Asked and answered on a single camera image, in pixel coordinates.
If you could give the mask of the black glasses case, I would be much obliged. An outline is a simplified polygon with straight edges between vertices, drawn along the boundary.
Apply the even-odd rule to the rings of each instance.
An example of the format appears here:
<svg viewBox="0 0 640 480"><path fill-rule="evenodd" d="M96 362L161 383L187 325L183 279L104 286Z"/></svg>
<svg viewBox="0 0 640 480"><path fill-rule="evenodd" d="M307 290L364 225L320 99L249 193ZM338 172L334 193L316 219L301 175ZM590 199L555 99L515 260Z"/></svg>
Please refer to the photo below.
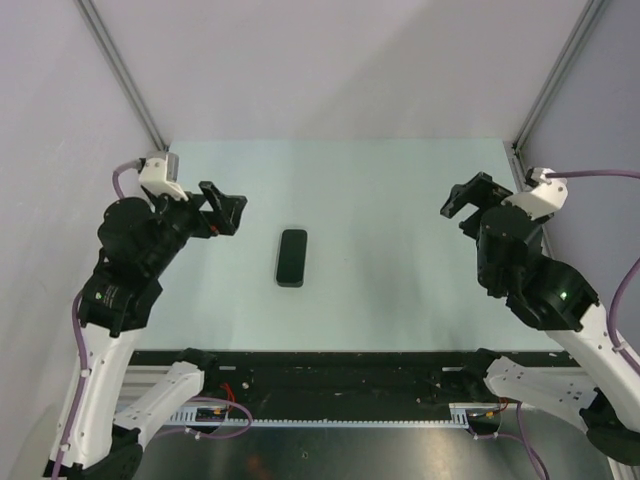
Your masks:
<svg viewBox="0 0 640 480"><path fill-rule="evenodd" d="M299 288L304 284L308 233L303 229L282 232L277 256L275 280L283 288Z"/></svg>

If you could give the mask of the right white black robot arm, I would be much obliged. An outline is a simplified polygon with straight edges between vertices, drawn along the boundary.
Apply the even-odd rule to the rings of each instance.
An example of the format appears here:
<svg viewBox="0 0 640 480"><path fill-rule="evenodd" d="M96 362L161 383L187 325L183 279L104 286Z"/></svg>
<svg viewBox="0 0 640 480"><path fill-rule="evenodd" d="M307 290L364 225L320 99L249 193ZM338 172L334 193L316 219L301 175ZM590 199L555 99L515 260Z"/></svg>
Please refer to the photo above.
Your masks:
<svg viewBox="0 0 640 480"><path fill-rule="evenodd" d="M475 242L479 285L563 347L586 377L543 374L480 349L464 369L462 391L473 401L492 394L533 406L574 426L607 457L636 466L639 356L585 277L543 252L543 226L568 197L566 175L534 168L527 185L513 193L480 172L452 187L440 213L452 218L466 205L476 207L459 227Z"/></svg>

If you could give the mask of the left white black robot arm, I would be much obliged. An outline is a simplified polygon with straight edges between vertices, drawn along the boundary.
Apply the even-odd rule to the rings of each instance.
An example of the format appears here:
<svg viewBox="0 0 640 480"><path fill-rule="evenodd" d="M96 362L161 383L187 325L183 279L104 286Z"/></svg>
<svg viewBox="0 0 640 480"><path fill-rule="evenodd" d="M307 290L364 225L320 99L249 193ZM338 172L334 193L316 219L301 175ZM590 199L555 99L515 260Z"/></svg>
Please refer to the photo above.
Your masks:
<svg viewBox="0 0 640 480"><path fill-rule="evenodd" d="M150 440L195 397L222 387L217 358L183 350L163 380L122 412L124 377L151 310L160 277L192 238L232 236L248 200L202 181L183 199L147 193L112 203L97 236L98 261L72 303L76 378L59 419L45 479L130 479Z"/></svg>

